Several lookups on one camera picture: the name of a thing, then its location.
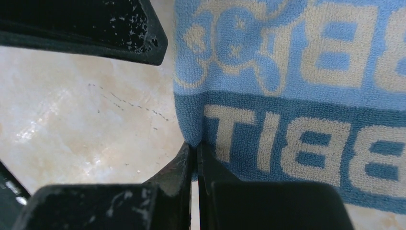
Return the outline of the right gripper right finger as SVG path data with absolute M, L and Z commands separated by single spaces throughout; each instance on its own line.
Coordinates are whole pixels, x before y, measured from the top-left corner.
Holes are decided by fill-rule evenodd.
M 202 230 L 351 230 L 336 190 L 314 182 L 244 182 L 197 147 Z

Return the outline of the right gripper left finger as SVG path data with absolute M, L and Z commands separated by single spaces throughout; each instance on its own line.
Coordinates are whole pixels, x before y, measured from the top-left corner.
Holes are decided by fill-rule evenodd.
M 175 158 L 141 184 L 54 184 L 39 189 L 15 230 L 187 230 L 192 153 Z

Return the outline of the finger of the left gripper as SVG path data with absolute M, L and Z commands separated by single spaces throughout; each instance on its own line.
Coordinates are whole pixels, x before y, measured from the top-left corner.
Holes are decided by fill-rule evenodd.
M 0 44 L 158 66 L 168 39 L 148 0 L 3 0 Z

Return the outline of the rabbit print striped towel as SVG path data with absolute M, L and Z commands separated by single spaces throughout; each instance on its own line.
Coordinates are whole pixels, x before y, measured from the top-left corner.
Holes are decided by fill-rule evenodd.
M 406 212 L 403 0 L 178 0 L 184 139 L 245 180 L 315 181 Z

